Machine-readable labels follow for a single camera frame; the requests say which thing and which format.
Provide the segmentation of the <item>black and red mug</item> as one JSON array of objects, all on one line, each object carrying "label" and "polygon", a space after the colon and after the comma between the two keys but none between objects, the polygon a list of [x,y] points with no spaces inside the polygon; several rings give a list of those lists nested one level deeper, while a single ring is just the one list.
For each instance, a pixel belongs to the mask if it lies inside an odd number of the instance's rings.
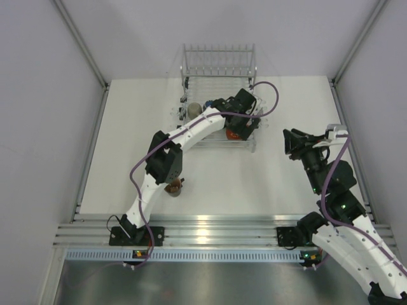
[{"label": "black and red mug", "polygon": [[237,133],[232,132],[229,129],[226,129],[225,134],[226,134],[226,138],[228,140],[242,140],[242,137],[240,135],[238,135]]}]

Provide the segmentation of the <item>olive grey mug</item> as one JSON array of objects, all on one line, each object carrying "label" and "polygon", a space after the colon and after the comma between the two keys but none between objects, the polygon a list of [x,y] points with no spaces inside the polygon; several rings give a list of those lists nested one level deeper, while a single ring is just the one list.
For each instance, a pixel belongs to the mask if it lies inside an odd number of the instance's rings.
[{"label": "olive grey mug", "polygon": [[190,120],[195,119],[202,113],[202,106],[197,102],[188,104],[187,115]]}]

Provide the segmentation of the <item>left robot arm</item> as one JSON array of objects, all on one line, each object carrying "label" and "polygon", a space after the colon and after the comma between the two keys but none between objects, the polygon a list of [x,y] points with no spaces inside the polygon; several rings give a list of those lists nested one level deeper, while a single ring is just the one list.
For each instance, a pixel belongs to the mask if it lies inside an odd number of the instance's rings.
[{"label": "left robot arm", "polygon": [[145,237],[142,228],[148,222],[153,203],[166,185],[176,180],[183,170],[183,156],[207,136],[227,129],[246,141],[261,121],[263,109],[257,98],[245,89],[234,97],[211,100],[203,113],[189,123],[165,133],[153,135],[147,155],[130,171],[135,182],[135,170],[145,165],[144,181],[137,186],[137,196],[131,208],[120,219],[123,237],[131,245],[140,244]]}]

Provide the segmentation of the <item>brown mug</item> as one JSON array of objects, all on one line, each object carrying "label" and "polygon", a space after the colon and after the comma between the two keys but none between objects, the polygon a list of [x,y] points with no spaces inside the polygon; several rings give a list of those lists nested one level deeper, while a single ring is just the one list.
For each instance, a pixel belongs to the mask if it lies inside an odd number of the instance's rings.
[{"label": "brown mug", "polygon": [[180,195],[183,187],[184,178],[177,178],[168,184],[164,191],[171,197],[177,197]]}]

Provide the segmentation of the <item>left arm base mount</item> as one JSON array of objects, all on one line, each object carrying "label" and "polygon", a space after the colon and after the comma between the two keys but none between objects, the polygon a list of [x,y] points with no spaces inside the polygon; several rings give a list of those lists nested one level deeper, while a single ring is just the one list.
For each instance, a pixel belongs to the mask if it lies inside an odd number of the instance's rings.
[{"label": "left arm base mount", "polygon": [[[165,237],[165,228],[162,226],[151,226],[155,246],[161,247]],[[120,226],[111,228],[109,246],[114,247],[146,247],[152,245],[150,233],[146,227],[136,229],[133,233],[126,234]]]}]

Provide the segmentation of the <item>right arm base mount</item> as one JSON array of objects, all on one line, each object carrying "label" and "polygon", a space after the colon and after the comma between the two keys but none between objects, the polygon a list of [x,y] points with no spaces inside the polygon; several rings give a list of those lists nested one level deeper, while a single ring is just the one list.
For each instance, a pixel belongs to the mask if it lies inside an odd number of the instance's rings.
[{"label": "right arm base mount", "polygon": [[277,243],[287,250],[309,246],[307,235],[297,227],[277,227]]}]

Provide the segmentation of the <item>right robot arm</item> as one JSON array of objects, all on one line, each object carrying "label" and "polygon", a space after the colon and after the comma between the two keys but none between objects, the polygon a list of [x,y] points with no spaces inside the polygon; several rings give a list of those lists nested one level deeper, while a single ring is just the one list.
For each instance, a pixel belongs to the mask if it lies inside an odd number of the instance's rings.
[{"label": "right robot arm", "polygon": [[317,202],[295,226],[304,245],[315,245],[362,288],[370,304],[406,304],[406,267],[379,235],[351,188],[357,183],[343,160],[351,138],[343,125],[322,135],[285,129],[284,152],[301,161]]}]

